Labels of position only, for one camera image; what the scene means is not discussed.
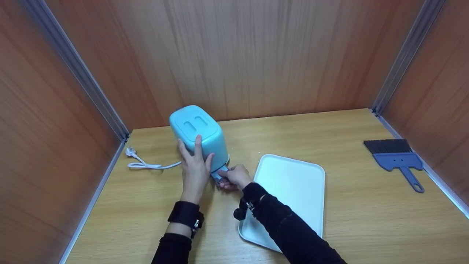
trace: brush handle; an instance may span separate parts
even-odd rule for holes
[[[425,192],[424,187],[420,184],[420,182],[418,182],[417,178],[415,178],[414,174],[410,171],[408,167],[399,167],[399,170],[401,170],[402,174],[404,174],[410,186],[412,186],[412,188],[416,192],[418,193]]]

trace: plastic tray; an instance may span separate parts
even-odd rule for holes
[[[325,172],[321,166],[266,154],[259,161],[254,181],[288,205],[322,238]],[[249,210],[238,232],[247,241],[281,252]]]

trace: toaster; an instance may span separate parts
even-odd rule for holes
[[[225,137],[220,125],[207,112],[197,105],[186,106],[171,114],[169,125],[174,136],[184,142],[191,154],[194,154],[196,136],[200,134],[204,160],[210,153],[215,153],[210,172],[225,170],[223,167],[229,160]]]

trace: white power cord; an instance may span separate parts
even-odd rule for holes
[[[137,152],[132,147],[125,149],[125,155],[127,155],[128,157],[133,157],[137,159],[138,161],[140,161],[140,162],[131,162],[127,165],[127,167],[134,168],[134,169],[165,170],[165,169],[176,167],[177,165],[181,164],[180,161],[174,164],[168,165],[168,166],[161,166],[161,164],[147,164],[146,162],[143,161],[143,159],[137,156]]]

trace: wooden wall panel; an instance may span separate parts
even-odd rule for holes
[[[129,129],[369,107],[422,0],[47,0]]]
[[[119,142],[18,1],[0,47],[0,263],[57,263]]]
[[[446,2],[383,115],[469,205],[468,14]]]

